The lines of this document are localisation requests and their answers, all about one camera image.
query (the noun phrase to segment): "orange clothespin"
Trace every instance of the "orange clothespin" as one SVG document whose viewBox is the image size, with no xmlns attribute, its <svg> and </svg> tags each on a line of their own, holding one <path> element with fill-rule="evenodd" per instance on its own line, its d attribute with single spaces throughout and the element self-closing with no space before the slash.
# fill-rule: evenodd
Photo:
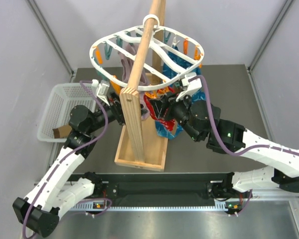
<svg viewBox="0 0 299 239">
<path fill-rule="evenodd" d="M 120 92 L 121 92 L 121 87 L 113 81 L 110 81 L 110 82 L 111 82 L 113 89 L 115 90 L 115 93 L 119 96 Z"/>
<path fill-rule="evenodd" d="M 185 38 L 184 43 L 183 43 L 183 47 L 184 47 L 184 54 L 187 55 L 187 50 L 188 50 L 188 38 Z"/>
<path fill-rule="evenodd" d="M 102 56 L 101 56 L 101 53 L 99 51 L 99 48 L 97 46 L 94 46 L 93 48 L 96 48 L 96 50 L 95 50 L 95 56 L 98 59 L 98 63 L 99 64 L 103 64 L 103 60 L 102 60 Z"/>
<path fill-rule="evenodd" d="M 198 55 L 198 46 L 195 46 L 194 60 L 196 60 L 196 61 L 200 60 L 200 57 L 203 55 L 204 55 L 203 53 Z"/>
<path fill-rule="evenodd" d="M 157 91 L 153 91 L 153 94 L 151 94 L 150 92 L 145 92 L 145 95 L 151 99 L 156 99 L 157 98 Z"/>
</svg>

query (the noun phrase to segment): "wooden pole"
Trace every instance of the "wooden pole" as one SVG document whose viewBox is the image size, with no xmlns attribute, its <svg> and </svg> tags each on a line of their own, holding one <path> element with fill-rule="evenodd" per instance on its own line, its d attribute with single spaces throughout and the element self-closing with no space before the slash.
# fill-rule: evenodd
<svg viewBox="0 0 299 239">
<path fill-rule="evenodd" d="M 149 14 L 155 14 L 158 16 L 160 6 L 161 0 L 153 0 Z M 123 88 L 120 93 L 125 125 L 128 130 L 135 159 L 139 162 L 145 162 L 145 153 L 141 122 L 140 96 L 137 92 L 137 88 L 140 83 L 141 74 L 155 23 L 157 24 L 157 21 L 153 18 L 146 20 L 144 33 L 142 35 L 138 52 L 135 57 L 128 86 Z"/>
</svg>

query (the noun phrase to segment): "white hanger hook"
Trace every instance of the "white hanger hook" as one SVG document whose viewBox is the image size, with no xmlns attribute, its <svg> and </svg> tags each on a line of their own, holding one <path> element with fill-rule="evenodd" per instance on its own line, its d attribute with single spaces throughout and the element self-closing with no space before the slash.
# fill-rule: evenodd
<svg viewBox="0 0 299 239">
<path fill-rule="evenodd" d="M 147 19 L 149 18 L 154 18 L 157 21 L 157 27 L 159 28 L 159 18 L 158 16 L 156 16 L 155 14 L 148 14 L 143 18 L 143 28 L 145 28 L 145 22 L 147 21 Z"/>
</svg>

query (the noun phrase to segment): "wooden base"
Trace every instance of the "wooden base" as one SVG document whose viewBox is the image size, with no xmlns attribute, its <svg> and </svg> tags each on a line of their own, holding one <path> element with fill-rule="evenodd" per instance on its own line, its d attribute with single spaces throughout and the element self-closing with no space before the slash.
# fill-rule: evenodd
<svg viewBox="0 0 299 239">
<path fill-rule="evenodd" d="M 155 121 L 151 117 L 142 121 L 142 128 L 145 162 L 135 161 L 128 132 L 126 127 L 123 126 L 118 150 L 115 155 L 115 163 L 120 166 L 163 172 L 168 139 L 157 135 Z"/>
</svg>

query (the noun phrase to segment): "teal clothespin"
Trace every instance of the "teal clothespin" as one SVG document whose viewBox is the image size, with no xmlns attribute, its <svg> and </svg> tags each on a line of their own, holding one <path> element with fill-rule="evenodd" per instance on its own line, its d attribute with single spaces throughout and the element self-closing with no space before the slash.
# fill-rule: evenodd
<svg viewBox="0 0 299 239">
<path fill-rule="evenodd" d="M 127 35 L 127 36 L 132 36 L 132 35 L 131 35 L 131 32 L 129 32 L 129 31 L 126 33 L 126 35 Z"/>
<path fill-rule="evenodd" d="M 121 48 L 123 46 L 123 40 L 118 36 L 116 37 L 116 44 Z"/>
<path fill-rule="evenodd" d="M 98 60 L 96 59 L 96 57 L 92 56 L 91 58 L 95 61 L 96 64 L 99 64 L 99 63 L 98 63 Z M 101 72 L 99 72 L 98 70 L 96 70 L 96 73 L 98 74 L 98 76 L 100 76 L 100 77 L 102 78 L 102 80 L 105 80 L 105 81 L 108 80 L 108 78 L 106 78 L 106 76 L 103 75 L 103 74 L 102 74 Z"/>
<path fill-rule="evenodd" d="M 169 32 L 167 36 L 165 35 L 165 32 L 166 31 L 164 30 L 164 43 L 167 44 L 167 42 L 168 42 L 168 40 L 170 38 L 171 32 Z"/>
<path fill-rule="evenodd" d="M 98 76 L 102 77 L 102 80 L 108 81 L 108 78 L 106 78 L 105 75 L 103 75 L 101 72 L 96 71 L 98 73 Z"/>
<path fill-rule="evenodd" d="M 110 46 L 110 47 L 108 48 L 108 44 L 105 42 L 105 46 L 104 46 L 105 59 L 107 59 L 107 60 L 110 59 L 110 56 L 111 56 L 111 53 L 112 53 L 112 49 L 113 49 L 113 47 Z"/>
</svg>

